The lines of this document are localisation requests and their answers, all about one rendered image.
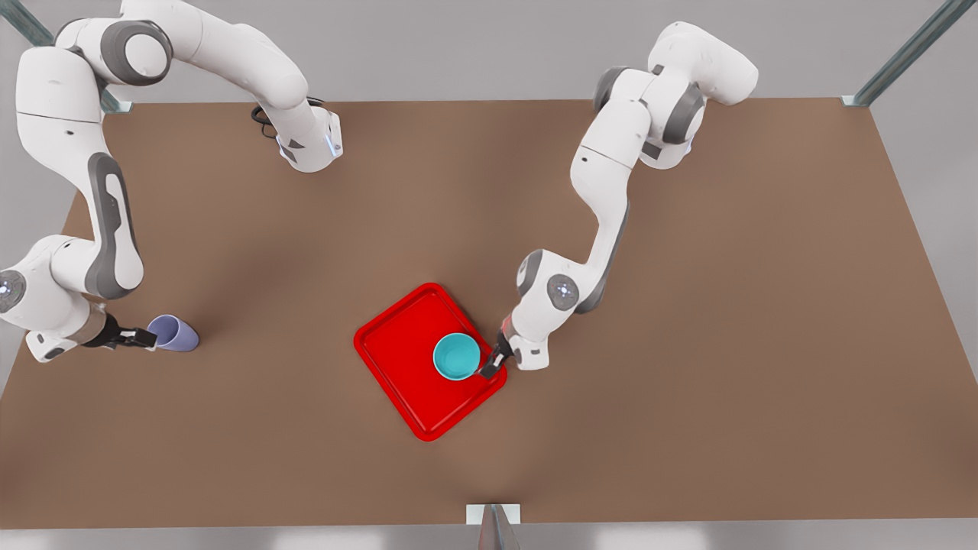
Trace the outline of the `teal bowl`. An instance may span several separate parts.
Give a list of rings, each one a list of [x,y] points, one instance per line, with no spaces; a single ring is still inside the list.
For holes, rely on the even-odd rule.
[[[465,333],[444,335],[432,351],[434,368],[447,380],[465,380],[480,367],[477,341]]]

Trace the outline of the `lavender cup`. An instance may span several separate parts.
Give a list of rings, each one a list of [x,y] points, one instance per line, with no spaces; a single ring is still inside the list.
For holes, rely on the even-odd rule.
[[[189,324],[174,315],[160,315],[150,321],[147,330],[156,335],[156,348],[190,352],[199,345],[199,335]]]

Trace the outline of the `red tray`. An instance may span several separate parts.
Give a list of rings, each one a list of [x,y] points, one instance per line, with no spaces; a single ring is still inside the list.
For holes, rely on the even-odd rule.
[[[429,282],[358,328],[353,345],[416,438],[433,442],[493,394],[509,373],[451,380],[436,369],[434,351],[446,335],[468,335],[481,366],[491,347],[443,286]]]

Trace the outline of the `silver frame post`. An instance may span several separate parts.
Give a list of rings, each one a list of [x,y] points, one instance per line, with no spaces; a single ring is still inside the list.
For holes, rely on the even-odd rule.
[[[0,0],[0,15],[25,39],[32,47],[53,45],[53,35],[48,28],[28,10],[20,0]],[[112,96],[105,85],[100,86],[101,108],[105,114],[129,114],[133,103],[119,101]]]
[[[467,525],[478,525],[478,550],[521,550],[513,525],[521,523],[517,503],[467,504]]]
[[[944,0],[855,94],[840,97],[842,105],[847,108],[869,108],[924,52],[977,4],[978,0]]]

